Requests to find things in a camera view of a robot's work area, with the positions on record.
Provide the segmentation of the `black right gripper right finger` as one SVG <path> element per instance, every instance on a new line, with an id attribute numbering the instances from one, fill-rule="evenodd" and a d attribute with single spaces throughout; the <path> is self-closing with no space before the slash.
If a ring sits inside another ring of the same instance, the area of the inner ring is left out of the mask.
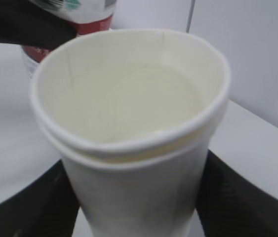
<path id="1" fill-rule="evenodd" d="M 196 210 L 207 237 L 278 237 L 278 199 L 212 151 L 207 154 Z"/>

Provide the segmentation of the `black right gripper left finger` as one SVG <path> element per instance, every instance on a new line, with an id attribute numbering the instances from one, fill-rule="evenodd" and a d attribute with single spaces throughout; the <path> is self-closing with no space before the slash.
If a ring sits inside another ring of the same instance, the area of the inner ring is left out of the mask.
<path id="1" fill-rule="evenodd" d="M 0 237 L 70 237 L 79 203 L 61 161 L 0 204 Z"/>

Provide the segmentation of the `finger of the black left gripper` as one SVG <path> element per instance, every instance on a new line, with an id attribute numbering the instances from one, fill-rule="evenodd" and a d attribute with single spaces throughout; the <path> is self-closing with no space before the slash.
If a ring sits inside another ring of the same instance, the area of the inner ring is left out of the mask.
<path id="1" fill-rule="evenodd" d="M 69 22 L 28 0 L 0 0 L 0 43 L 57 48 L 76 35 Z"/>

